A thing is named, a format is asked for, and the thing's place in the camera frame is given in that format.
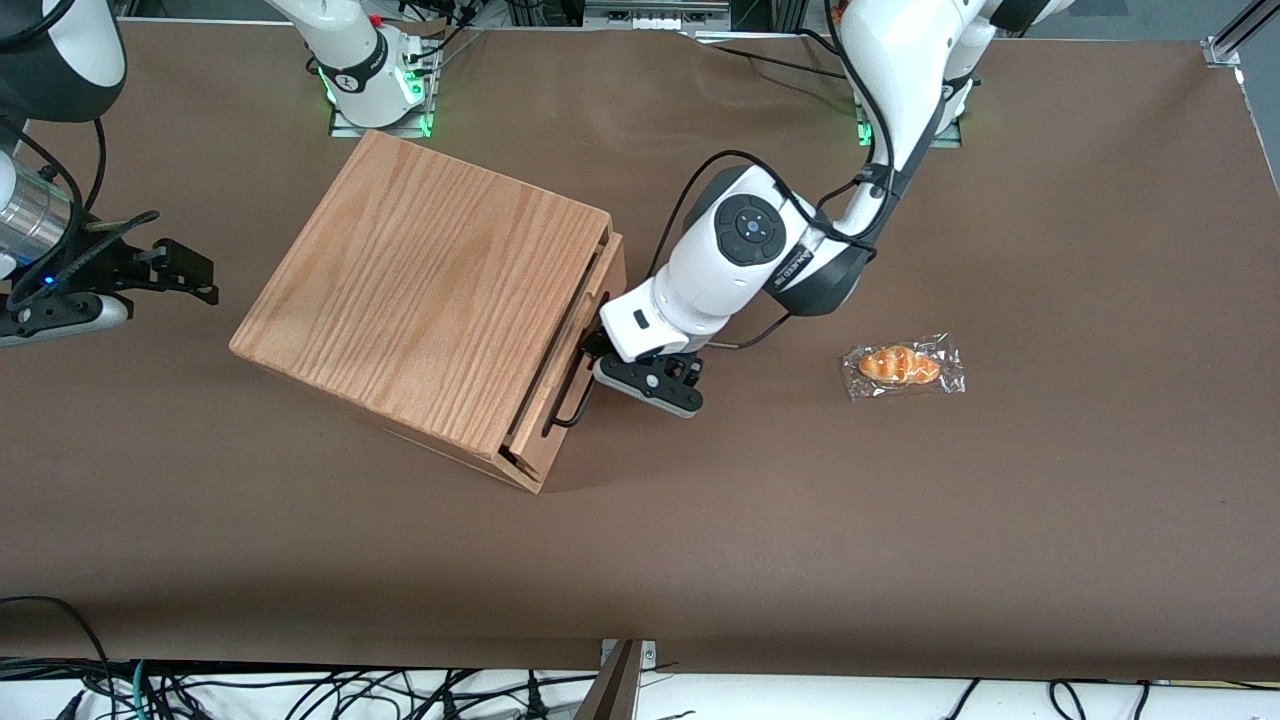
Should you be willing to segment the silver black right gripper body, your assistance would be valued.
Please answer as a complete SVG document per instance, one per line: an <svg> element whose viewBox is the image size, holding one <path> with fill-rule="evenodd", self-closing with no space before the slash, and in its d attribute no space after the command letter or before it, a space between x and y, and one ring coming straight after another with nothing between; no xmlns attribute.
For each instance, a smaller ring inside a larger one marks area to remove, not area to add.
<svg viewBox="0 0 1280 720"><path fill-rule="evenodd" d="M92 293L161 292L152 258L125 234L159 218L76 218L77 206L31 168L3 169L3 300L81 301Z"/></svg>

